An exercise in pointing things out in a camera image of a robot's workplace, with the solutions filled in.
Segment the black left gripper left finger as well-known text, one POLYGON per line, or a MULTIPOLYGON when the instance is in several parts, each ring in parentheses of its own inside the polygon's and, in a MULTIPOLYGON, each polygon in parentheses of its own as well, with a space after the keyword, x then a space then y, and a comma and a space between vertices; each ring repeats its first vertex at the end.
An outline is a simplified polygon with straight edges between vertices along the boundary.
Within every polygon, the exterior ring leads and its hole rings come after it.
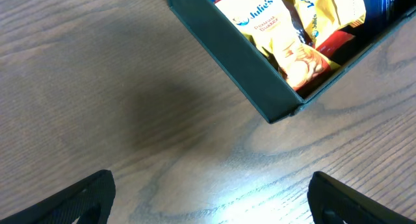
POLYGON ((116 195, 112 172, 106 169, 1 220, 1 224, 106 224, 116 195))

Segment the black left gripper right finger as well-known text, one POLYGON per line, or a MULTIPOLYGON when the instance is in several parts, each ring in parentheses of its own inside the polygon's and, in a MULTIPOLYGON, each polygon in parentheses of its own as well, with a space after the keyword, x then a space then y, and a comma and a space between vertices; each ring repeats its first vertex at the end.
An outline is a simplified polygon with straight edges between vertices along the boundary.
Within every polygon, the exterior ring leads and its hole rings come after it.
POLYGON ((307 200, 317 224, 415 224, 321 171, 309 182, 307 200))

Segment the red Hacks candy bag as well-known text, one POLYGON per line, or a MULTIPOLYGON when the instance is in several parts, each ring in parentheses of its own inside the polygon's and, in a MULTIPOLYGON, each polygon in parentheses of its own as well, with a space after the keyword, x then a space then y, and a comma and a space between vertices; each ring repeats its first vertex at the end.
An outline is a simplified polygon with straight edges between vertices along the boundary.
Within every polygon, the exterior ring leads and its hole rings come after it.
POLYGON ((326 56, 331 58, 344 44, 353 40, 355 36, 345 31, 335 31, 329 38, 323 43, 317 46, 315 49, 326 56))

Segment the small yellow biscuit packet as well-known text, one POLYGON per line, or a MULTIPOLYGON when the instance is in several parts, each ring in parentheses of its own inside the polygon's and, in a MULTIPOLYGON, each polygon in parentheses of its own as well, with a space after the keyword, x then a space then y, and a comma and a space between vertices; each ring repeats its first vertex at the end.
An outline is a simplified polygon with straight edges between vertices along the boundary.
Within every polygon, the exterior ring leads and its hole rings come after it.
POLYGON ((315 47, 335 31, 365 22, 364 0, 286 0, 295 7, 304 30, 315 47))

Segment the orange yellow snack packet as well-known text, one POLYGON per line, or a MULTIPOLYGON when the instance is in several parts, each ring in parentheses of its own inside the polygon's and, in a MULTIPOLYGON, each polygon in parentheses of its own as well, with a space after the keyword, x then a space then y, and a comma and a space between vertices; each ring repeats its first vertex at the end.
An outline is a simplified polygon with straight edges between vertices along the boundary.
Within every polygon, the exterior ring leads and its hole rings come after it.
POLYGON ((287 84, 300 89, 339 65, 306 44, 306 32, 283 0, 220 0, 215 6, 266 57, 287 84))

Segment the blue eclipse mint tin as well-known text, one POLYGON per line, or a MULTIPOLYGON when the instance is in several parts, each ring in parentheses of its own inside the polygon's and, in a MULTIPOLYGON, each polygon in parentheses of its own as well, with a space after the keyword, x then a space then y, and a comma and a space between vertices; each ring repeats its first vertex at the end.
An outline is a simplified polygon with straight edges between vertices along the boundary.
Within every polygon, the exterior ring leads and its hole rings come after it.
POLYGON ((396 1, 397 0, 364 0, 366 9, 365 24, 374 27, 384 27, 388 25, 395 15, 396 1))

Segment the black cardboard box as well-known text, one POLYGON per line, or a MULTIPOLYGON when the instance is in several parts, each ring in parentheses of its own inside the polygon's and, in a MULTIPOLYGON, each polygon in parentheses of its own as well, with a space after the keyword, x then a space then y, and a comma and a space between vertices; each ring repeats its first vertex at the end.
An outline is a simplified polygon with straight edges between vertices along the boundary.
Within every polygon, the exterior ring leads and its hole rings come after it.
POLYGON ((398 16, 344 54, 341 68, 307 98, 298 95, 210 0, 167 0, 171 11, 212 56, 264 119, 273 124, 313 103, 373 49, 415 17, 415 0, 396 0, 398 16))

